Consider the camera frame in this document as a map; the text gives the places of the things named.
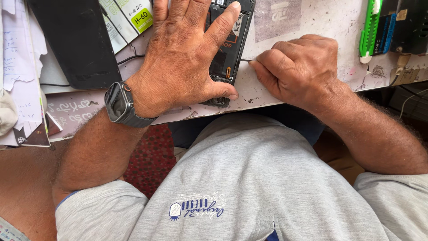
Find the man's left hand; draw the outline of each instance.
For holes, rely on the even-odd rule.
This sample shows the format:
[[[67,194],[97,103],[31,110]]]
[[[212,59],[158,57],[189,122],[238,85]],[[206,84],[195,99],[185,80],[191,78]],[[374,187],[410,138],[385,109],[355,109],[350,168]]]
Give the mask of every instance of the man's left hand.
[[[241,11],[231,3],[204,33],[211,0],[168,0],[154,3],[154,33],[144,64],[127,80],[136,114],[156,117],[166,110],[215,97],[238,98],[227,83],[214,82],[208,69]]]

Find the hairy forearm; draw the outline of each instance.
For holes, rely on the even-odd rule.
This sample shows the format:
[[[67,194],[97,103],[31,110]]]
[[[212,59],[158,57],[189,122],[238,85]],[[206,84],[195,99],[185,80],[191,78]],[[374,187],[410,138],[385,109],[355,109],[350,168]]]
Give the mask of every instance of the hairy forearm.
[[[103,108],[70,141],[62,157],[54,192],[69,193],[121,177],[130,154],[146,130],[147,127],[138,129],[112,123]]]
[[[365,170],[380,174],[428,173],[428,155],[420,141],[388,115],[346,91],[334,107],[315,114],[345,142]]]

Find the work table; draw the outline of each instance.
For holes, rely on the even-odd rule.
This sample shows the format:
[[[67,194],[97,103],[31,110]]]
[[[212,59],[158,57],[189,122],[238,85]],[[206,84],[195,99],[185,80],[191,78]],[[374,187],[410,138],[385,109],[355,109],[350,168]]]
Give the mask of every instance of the work table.
[[[288,3],[279,12],[269,12],[273,4]],[[387,53],[373,57],[368,64],[361,64],[358,58],[360,32],[364,27],[367,1],[354,0],[344,4],[339,0],[259,0],[251,22],[242,59],[252,60],[277,41],[288,41],[305,34],[319,34],[334,38],[339,44],[337,77],[347,83],[353,91],[369,90],[389,85],[391,71],[396,67],[398,55]],[[144,54],[153,28],[138,36],[117,55],[117,61],[135,54]],[[52,52],[41,58],[44,67],[40,82],[67,84]],[[144,58],[135,58],[119,66],[122,79],[135,73]],[[428,79],[428,57],[412,56],[406,69],[408,78],[397,80],[397,84]],[[217,108],[201,104],[183,106],[167,111],[153,124],[161,124],[224,112],[240,111],[266,105],[280,104],[272,97],[256,78],[247,62],[241,62],[235,87],[239,92],[236,101],[230,101],[227,108]],[[64,128],[51,136],[60,140],[72,136],[78,125],[89,119],[96,109],[104,104],[105,90],[73,91],[70,87],[43,86],[49,94],[48,109]]]

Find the shirt sleeve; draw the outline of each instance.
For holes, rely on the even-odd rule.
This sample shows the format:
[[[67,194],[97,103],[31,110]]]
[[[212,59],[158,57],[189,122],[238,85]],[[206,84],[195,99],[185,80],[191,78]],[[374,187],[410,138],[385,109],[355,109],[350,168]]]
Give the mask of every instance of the shirt sleeve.
[[[81,190],[55,212],[58,240],[127,240],[148,198],[125,181]]]
[[[355,190],[372,207],[387,233],[401,240],[428,240],[428,174],[362,173]]]

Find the green box cutter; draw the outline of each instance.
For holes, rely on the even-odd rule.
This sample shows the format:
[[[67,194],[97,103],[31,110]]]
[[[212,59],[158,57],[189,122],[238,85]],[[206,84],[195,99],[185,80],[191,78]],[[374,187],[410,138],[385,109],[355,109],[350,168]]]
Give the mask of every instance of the green box cutter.
[[[364,30],[361,31],[360,38],[361,63],[368,63],[372,59],[381,7],[382,0],[369,0],[366,22],[364,23]]]

